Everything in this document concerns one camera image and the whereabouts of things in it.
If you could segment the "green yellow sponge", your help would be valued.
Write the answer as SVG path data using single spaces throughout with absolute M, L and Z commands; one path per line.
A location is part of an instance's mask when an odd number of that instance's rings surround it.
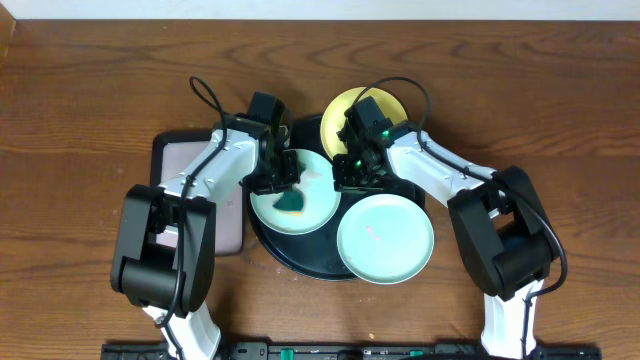
M 285 191 L 273 203 L 272 207 L 285 214 L 300 215 L 305 207 L 304 194 L 297 189 Z

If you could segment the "light green plate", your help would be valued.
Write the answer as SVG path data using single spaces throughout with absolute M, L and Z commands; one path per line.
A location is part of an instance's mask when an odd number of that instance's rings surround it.
M 378 285 L 405 282 L 420 273 L 435 247 L 432 223 L 405 197 L 378 194 L 351 206 L 337 230 L 337 249 L 358 278 Z
M 336 213 L 341 194 L 334 190 L 331 163 L 320 154 L 296 149 L 301 167 L 300 182 L 293 189 L 305 197 L 304 211 L 289 215 L 272 205 L 283 193 L 250 195 L 250 203 L 257 218 L 268 228 L 285 235 L 307 234 L 325 225 Z

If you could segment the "light green plate front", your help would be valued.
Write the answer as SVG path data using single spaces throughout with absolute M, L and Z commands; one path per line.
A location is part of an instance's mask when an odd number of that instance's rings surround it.
M 378 194 L 351 206 L 337 230 L 337 249 L 358 278 L 378 285 L 405 282 L 420 273 L 435 247 L 432 223 L 405 197 Z

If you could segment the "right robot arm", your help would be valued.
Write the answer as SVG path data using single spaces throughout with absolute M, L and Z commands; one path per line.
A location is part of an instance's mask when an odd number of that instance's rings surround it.
M 528 175 L 469 162 L 406 121 L 345 124 L 337 139 L 346 148 L 333 157 L 337 190 L 379 190 L 399 178 L 447 207 L 464 267 L 484 294 L 482 346 L 494 357 L 530 358 L 535 303 L 564 284 L 568 264 Z

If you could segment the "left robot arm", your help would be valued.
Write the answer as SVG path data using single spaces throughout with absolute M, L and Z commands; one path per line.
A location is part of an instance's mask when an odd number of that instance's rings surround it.
M 227 115 L 176 176 L 126 194 L 110 282 L 152 317 L 177 359 L 213 359 L 221 342 L 205 299 L 214 273 L 216 212 L 239 186 L 257 194 L 299 182 L 281 119 Z

